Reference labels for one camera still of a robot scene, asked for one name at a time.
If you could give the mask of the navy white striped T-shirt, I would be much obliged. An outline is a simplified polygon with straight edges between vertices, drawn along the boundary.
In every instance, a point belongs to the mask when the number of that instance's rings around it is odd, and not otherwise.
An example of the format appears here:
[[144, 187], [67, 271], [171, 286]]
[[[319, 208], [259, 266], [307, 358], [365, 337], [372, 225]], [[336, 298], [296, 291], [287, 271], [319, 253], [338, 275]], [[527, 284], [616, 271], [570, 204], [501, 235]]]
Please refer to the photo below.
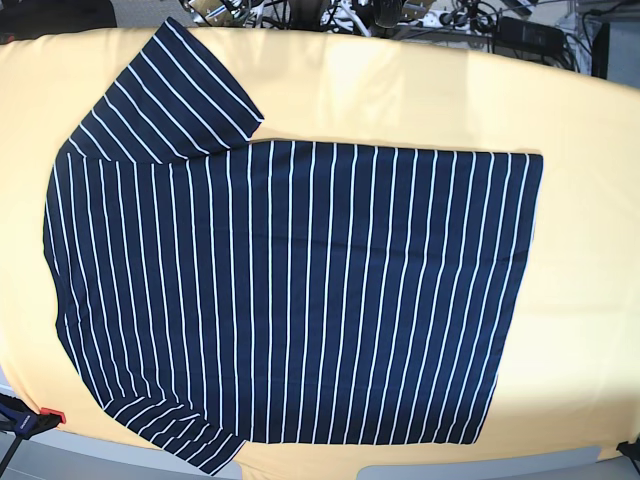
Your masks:
[[542, 157], [256, 142], [262, 120], [168, 19], [61, 146], [44, 255], [90, 394], [208, 474], [248, 442], [476, 442]]

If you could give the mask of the white power strip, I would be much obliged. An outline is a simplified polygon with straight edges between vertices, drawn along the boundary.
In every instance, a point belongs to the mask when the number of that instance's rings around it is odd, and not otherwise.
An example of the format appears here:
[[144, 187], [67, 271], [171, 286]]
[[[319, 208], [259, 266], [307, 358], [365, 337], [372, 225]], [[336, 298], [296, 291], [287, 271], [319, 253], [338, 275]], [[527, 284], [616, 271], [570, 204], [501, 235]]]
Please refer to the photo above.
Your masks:
[[433, 1], [328, 1], [320, 16], [320, 25], [330, 31], [372, 34], [399, 27], [431, 28], [442, 26], [450, 12], [433, 8]]

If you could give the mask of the black power adapter box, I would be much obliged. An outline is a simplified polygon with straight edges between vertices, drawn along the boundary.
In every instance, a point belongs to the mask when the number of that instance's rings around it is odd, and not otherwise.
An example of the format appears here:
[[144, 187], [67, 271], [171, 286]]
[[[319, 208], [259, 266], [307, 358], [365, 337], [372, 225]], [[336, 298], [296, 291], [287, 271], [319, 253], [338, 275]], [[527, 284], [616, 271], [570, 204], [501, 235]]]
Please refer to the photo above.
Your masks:
[[544, 56], [562, 54], [565, 44], [562, 30], [511, 17], [499, 19], [493, 38], [495, 46]]

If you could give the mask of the blue red bar clamp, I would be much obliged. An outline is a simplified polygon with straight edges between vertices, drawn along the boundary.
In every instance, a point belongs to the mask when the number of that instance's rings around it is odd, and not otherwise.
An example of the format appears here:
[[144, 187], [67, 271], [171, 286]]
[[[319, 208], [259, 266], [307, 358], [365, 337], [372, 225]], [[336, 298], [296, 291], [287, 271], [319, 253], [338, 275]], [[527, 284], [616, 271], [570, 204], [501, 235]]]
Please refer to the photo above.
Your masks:
[[37, 413], [22, 400], [1, 395], [1, 431], [10, 432], [22, 439], [57, 428], [66, 422], [65, 415], [57, 411]]

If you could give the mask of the black clamp right corner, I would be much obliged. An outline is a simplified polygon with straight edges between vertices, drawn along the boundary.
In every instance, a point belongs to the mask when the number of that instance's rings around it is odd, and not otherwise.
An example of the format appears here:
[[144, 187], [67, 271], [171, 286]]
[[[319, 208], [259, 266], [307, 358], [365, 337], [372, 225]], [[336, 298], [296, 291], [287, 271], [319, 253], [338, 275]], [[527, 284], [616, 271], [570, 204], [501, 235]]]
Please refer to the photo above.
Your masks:
[[621, 442], [617, 445], [616, 450], [623, 456], [635, 461], [640, 461], [640, 439], [633, 442]]

